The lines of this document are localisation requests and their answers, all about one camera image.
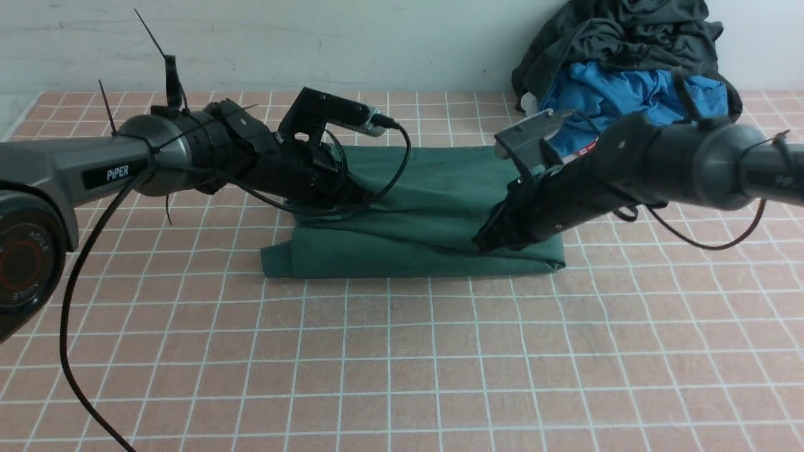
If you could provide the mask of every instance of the pile of clothes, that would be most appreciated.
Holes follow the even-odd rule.
[[[598,131],[627,113],[642,111],[657,125],[683,120],[673,72],[685,76],[703,117],[736,121],[742,101],[717,65],[724,28],[708,16],[704,0],[569,0],[511,75],[517,108],[583,113],[551,139],[561,157],[590,151]]]

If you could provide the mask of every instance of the white grout line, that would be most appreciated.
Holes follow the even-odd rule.
[[[509,356],[504,356],[504,357],[506,357],[506,358],[516,358],[516,359],[524,359],[524,358],[526,358],[525,356],[521,356],[521,355],[509,355]],[[533,357],[550,357],[550,356],[549,355],[548,356],[538,355],[538,356],[533,356]],[[426,359],[430,359],[430,358],[432,358],[432,356],[417,356],[417,357],[408,357],[407,360],[421,361],[421,360],[426,360]],[[470,359],[470,357],[469,356],[445,356],[445,357],[442,357],[440,359],[443,359],[443,360],[467,360],[467,359]],[[374,357],[374,358],[366,359],[366,360],[376,361],[377,358]],[[338,361],[339,362],[340,359],[339,358],[333,358],[333,359],[330,360],[330,362],[331,361]],[[254,363],[263,363],[263,362],[264,361],[254,360],[253,364]],[[293,360],[286,360],[286,361],[283,361],[283,362],[292,363]],[[243,363],[229,363],[229,362],[226,362],[226,361],[223,361],[223,362],[216,361],[215,362],[215,364],[244,364],[244,363],[245,362],[243,362]],[[145,364],[126,364],[127,367],[142,367],[144,365]],[[175,367],[180,367],[180,366],[181,367],[197,367],[198,366],[197,363],[171,363],[170,365],[175,366]],[[776,386],[778,388],[801,388],[802,383],[779,383],[779,384],[776,384]],[[768,388],[768,384],[767,384],[767,382],[765,382],[765,383],[745,383],[745,384],[678,384],[678,385],[662,384],[662,385],[655,385],[655,386],[653,386],[653,385],[651,385],[651,386],[633,386],[633,388],[638,389],[640,391],[664,391],[664,390],[675,391],[676,389],[712,389],[712,388],[762,389],[762,388]],[[580,395],[583,392],[621,392],[621,391],[624,391],[626,389],[627,388],[625,386],[621,386],[621,387],[616,387],[616,386],[615,387],[602,387],[602,386],[597,387],[596,386],[596,387],[591,387],[591,388],[537,388],[537,389],[534,390],[534,392],[537,394],[537,397],[538,397],[538,394],[543,394],[543,393],[562,392],[562,393],[567,393],[567,394],[577,393],[577,394]],[[488,390],[483,390],[483,389],[442,389],[440,392],[436,392],[433,389],[433,390],[420,390],[420,391],[391,391],[391,394],[393,396],[432,396],[432,395],[438,395],[438,394],[462,394],[462,395],[466,395],[466,394],[485,394],[485,393],[487,393],[487,394],[521,394],[522,392],[524,392],[524,391],[521,388],[488,389]],[[386,396],[387,394],[388,394],[388,391],[381,391],[381,392],[374,392],[374,391],[369,391],[369,392],[349,392],[350,396]],[[318,397],[324,397],[324,396],[337,397],[338,395],[339,395],[339,392],[316,392],[316,393],[310,393],[310,394],[296,394],[296,398],[297,399],[305,399],[305,398],[311,398],[311,397],[312,398],[318,398]],[[198,396],[198,397],[195,397],[195,399],[198,400],[198,401],[242,401],[243,399],[245,399],[246,401],[264,401],[264,400],[287,399],[287,398],[288,398],[288,394],[267,394],[267,395],[246,396],[246,397],[243,397],[242,395],[237,395],[237,396]],[[192,397],[192,396],[147,397],[147,398],[145,398],[145,397],[120,397],[120,398],[104,398],[104,399],[99,399],[99,401],[103,401],[103,402],[192,401],[193,399],[194,399],[194,397]],[[53,401],[50,402],[51,405],[70,405],[70,404],[74,404],[74,403],[75,402],[72,399],[60,399],[60,400],[53,400]],[[4,401],[4,402],[0,403],[0,406],[21,406],[21,405],[41,405],[41,404],[42,404],[42,401],[20,400],[20,401]],[[751,425],[751,424],[756,424],[756,423],[761,424],[761,423],[768,423],[768,422],[772,422],[772,423],[775,423],[775,424],[780,424],[781,423],[783,425],[788,425],[789,423],[792,423],[793,425],[797,425],[797,424],[804,425],[804,417],[803,418],[791,419],[790,422],[788,422],[788,421],[779,421],[779,420],[772,420],[772,421],[726,421],[726,423],[731,423],[733,425],[737,425],[737,424]],[[662,423],[662,422],[645,422],[644,424],[645,425],[694,425],[694,424],[697,424],[697,423],[699,423],[699,422],[697,422],[697,421],[682,421],[682,422],[671,421],[671,422],[665,422],[665,423]],[[594,426],[595,426],[595,428],[599,428],[599,424],[594,424]],[[552,429],[554,427],[555,427],[554,425],[546,425],[546,426],[544,426],[545,429]],[[452,427],[444,427],[443,430],[446,431],[446,430],[449,430],[451,428]],[[506,428],[508,428],[508,427],[501,426],[501,427],[494,427],[493,429],[506,429]],[[534,427],[534,426],[528,426],[527,428],[531,429],[531,430],[538,429],[538,427]],[[486,427],[478,427],[478,431],[484,431],[485,432],[488,429],[489,429],[488,426],[486,426]],[[138,439],[151,438],[152,436],[153,435],[143,435],[143,436],[138,436],[137,438]]]
[[[444,452],[444,429],[443,424],[441,422],[441,387],[438,383],[438,352],[437,352],[437,345],[436,345],[436,307],[433,302],[433,279],[431,277],[427,278],[427,298],[430,308],[430,335],[432,336],[431,339],[431,347],[433,348],[433,390],[435,393],[436,399],[436,427],[438,428],[438,450],[440,452]]]
[[[310,283],[305,281],[304,283],[304,291],[302,292],[301,296],[301,324],[299,325],[298,332],[299,338],[296,342],[296,359],[293,362],[293,383],[290,386],[290,401],[288,406],[288,423],[285,427],[285,444],[283,446],[283,451],[288,452],[288,445],[291,436],[290,426],[291,422],[293,421],[293,403],[296,401],[296,379],[298,378],[298,371],[299,371],[299,363],[301,362],[301,353],[302,353],[302,333],[304,332],[304,317],[305,311],[307,307],[307,290]]]
[[[690,322],[677,322],[677,323],[678,324],[689,324]],[[564,324],[571,325],[571,323],[557,323],[556,325],[562,325],[563,326]],[[368,326],[368,325],[366,325],[366,328],[372,328],[372,327],[384,327],[384,326]],[[171,330],[170,332],[171,333],[173,333],[173,332],[177,332],[177,333],[181,333],[181,332],[199,333],[201,331],[198,331],[198,330],[196,330],[196,331],[173,331],[173,330]],[[284,331],[298,331],[298,328],[286,329]],[[305,331],[313,331],[313,329],[306,328]],[[238,332],[238,330],[226,330],[226,332]],[[137,335],[135,333],[127,333],[127,334],[128,335]],[[523,357],[570,358],[570,357],[575,356],[575,357],[585,358],[585,357],[616,357],[618,355],[622,355],[622,356],[690,355],[690,354],[704,354],[706,352],[707,352],[707,350],[700,349],[700,350],[666,350],[664,352],[662,352],[662,351],[623,351],[623,352],[621,352],[619,354],[612,353],[612,352],[609,352],[609,353],[539,353],[539,354],[528,354],[528,355],[521,355],[521,354],[517,354],[517,355],[511,355],[511,354],[486,355],[486,354],[484,354],[483,357],[485,357],[485,358],[523,358]],[[741,349],[729,348],[729,349],[724,349],[724,350],[709,349],[708,352],[717,353],[717,354],[721,354],[721,355],[740,355],[740,354],[745,354],[745,353],[752,353],[753,351],[752,350],[741,350]],[[770,355],[770,354],[773,354],[773,353],[795,353],[795,352],[798,352],[797,348],[789,348],[789,349],[788,348],[782,348],[782,349],[776,349],[776,348],[764,349],[763,348],[762,350],[757,351],[757,353],[762,353],[762,354],[766,354],[766,355]],[[421,360],[423,358],[431,358],[431,356],[394,356],[394,357],[391,358],[391,360],[392,361]],[[445,356],[444,358],[447,358],[447,359],[474,360],[474,359],[477,359],[478,356],[477,355],[449,355],[449,356]],[[307,358],[307,359],[299,359],[298,361],[300,363],[313,363],[313,362],[326,362],[326,361],[333,361],[333,360],[340,360],[340,358],[314,358],[314,359]],[[347,359],[347,361],[352,361],[352,362],[354,362],[354,361],[366,361],[366,360],[373,360],[373,359],[372,358],[348,358]],[[293,363],[295,361],[296,360],[294,360],[294,359],[287,359],[287,360],[253,360],[252,362],[254,362],[254,363]],[[216,360],[215,364],[247,364],[248,362],[249,362],[248,360]],[[195,362],[195,361],[176,361],[176,362],[174,362],[174,361],[162,361],[160,364],[169,364],[169,365],[172,365],[172,366],[199,366],[201,363],[200,362]],[[73,368],[107,368],[109,366],[110,367],[129,367],[131,365],[132,364],[74,364],[74,365],[72,365],[72,367]],[[20,366],[19,368],[23,368],[23,369],[49,369],[49,368],[58,368],[58,367],[59,367],[58,364],[40,364],[40,365]],[[2,367],[0,369],[5,370],[5,369],[12,369],[12,368],[13,367],[11,367],[11,366],[6,366],[6,367]],[[796,384],[804,384],[804,382],[802,382],[802,383],[776,383],[777,386],[795,386]],[[702,385],[696,385],[696,384],[681,384],[681,385],[679,385],[680,388],[698,388],[700,386],[702,386]],[[752,388],[752,387],[756,387],[757,384],[723,384],[722,386],[725,387],[725,388]],[[656,387],[657,388],[674,388],[675,386],[666,386],[665,387],[665,386],[659,385],[659,386],[656,386]],[[586,388],[586,390],[594,391],[596,389],[595,388]],[[502,391],[502,390],[497,390],[497,389],[490,389],[489,390],[489,392],[500,392],[500,391]],[[13,403],[18,403],[18,402],[17,401],[0,401],[0,405],[13,404]]]
[[[385,355],[386,355],[386,364],[385,364],[385,389],[387,394],[387,402],[386,405],[388,406],[388,412],[386,416],[388,417],[387,425],[388,425],[388,434],[386,435],[386,443],[387,443],[387,452],[392,452],[392,443],[393,443],[393,436],[391,435],[391,429],[394,428],[394,417],[393,411],[391,410],[393,397],[392,397],[392,372],[391,372],[391,309],[393,308],[393,303],[391,302],[391,278],[386,278],[385,280],[385,290],[386,290],[386,309],[385,309]]]
[[[660,429],[674,429],[679,427],[734,427],[738,426],[739,424],[734,421],[722,421],[722,422],[707,422],[701,421],[696,422],[695,424],[686,424],[683,422],[671,422],[666,424],[646,424],[645,427],[648,428],[660,428]],[[755,426],[775,426],[778,425],[776,421],[751,421],[746,422],[746,425],[755,425]],[[635,424],[597,424],[595,425],[597,429],[637,429],[639,425]],[[547,428],[548,431],[562,431],[562,430],[579,430],[583,429],[582,425],[554,425]],[[488,429],[485,427],[454,427],[454,428],[447,428],[444,429],[445,432],[454,432],[454,433],[480,433],[486,432]],[[495,432],[522,432],[522,431],[532,431],[532,427],[499,427],[494,429]],[[344,432],[345,434],[425,434],[425,433],[437,433],[437,429],[385,429],[385,430],[348,430]],[[284,437],[285,433],[258,433],[258,434],[194,434],[190,435],[187,438],[233,438],[238,436],[240,438],[281,438]],[[310,432],[293,432],[291,434],[287,434],[287,437],[308,437],[308,436],[318,436],[318,435],[325,435],[334,437],[336,432],[334,430],[323,430],[323,431],[310,431]],[[182,435],[154,435],[149,437],[144,437],[143,439],[148,440],[165,440],[165,439],[180,439],[184,438]],[[74,442],[75,438],[37,438],[33,442],[36,444],[48,444],[53,442]],[[84,442],[108,442],[109,439],[106,437],[97,437],[97,438],[85,438]],[[0,444],[19,444],[19,440],[14,439],[4,439],[0,438]]]
[[[508,284],[511,288],[511,294],[514,297],[514,306],[516,308],[516,318],[517,323],[519,324],[519,340],[522,342],[522,353],[525,355],[525,368],[527,369],[527,382],[531,386],[531,397],[533,399],[533,406],[536,410],[536,421],[539,423],[538,430],[539,436],[542,439],[542,449],[548,450],[548,439],[547,435],[544,434],[544,419],[542,418],[542,410],[539,407],[539,398],[536,396],[536,385],[533,382],[533,369],[531,368],[531,359],[527,355],[527,343],[525,342],[525,331],[524,331],[524,323],[522,322],[522,309],[519,306],[519,300],[516,296],[516,290],[514,289],[514,280],[513,278],[508,278]]]
[[[477,299],[474,297],[474,284],[472,282],[472,278],[469,278],[469,294],[472,298],[472,312],[474,314],[474,340],[477,341],[477,349],[478,355],[473,356],[478,360],[478,366],[480,367],[480,381],[482,382],[483,387],[483,402],[486,404],[486,421],[489,423],[487,429],[489,430],[489,441],[491,442],[491,452],[497,452],[497,445],[494,441],[494,422],[491,418],[491,405],[489,403],[489,386],[486,383],[486,366],[483,364],[483,347],[480,342],[480,324],[477,323],[478,320],[478,302]]]

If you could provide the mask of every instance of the white plastic item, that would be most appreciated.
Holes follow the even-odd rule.
[[[525,110],[525,116],[533,116],[539,112],[539,100],[529,92],[522,95],[519,105]]]

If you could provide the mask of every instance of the black cloth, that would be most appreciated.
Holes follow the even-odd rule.
[[[613,71],[672,70],[726,84],[729,115],[743,110],[718,73],[715,41],[723,24],[707,22],[704,0],[569,0],[533,39],[511,74],[518,98],[544,99],[561,68],[597,60]]]

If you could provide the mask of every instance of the white wall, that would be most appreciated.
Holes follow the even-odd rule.
[[[564,0],[2,0],[0,91],[155,90],[158,53],[187,90],[510,87]],[[738,88],[804,88],[802,0],[709,0],[722,73]]]

